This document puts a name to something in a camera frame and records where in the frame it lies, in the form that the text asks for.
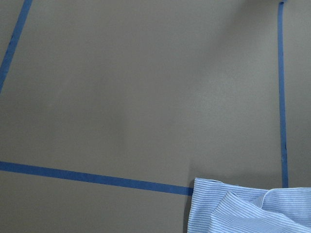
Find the blue striped button-up shirt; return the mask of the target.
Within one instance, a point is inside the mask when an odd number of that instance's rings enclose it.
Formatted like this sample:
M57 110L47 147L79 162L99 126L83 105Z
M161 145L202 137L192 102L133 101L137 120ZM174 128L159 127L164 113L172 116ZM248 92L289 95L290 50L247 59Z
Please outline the blue striped button-up shirt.
M196 178L189 233L309 233L311 189L256 189Z

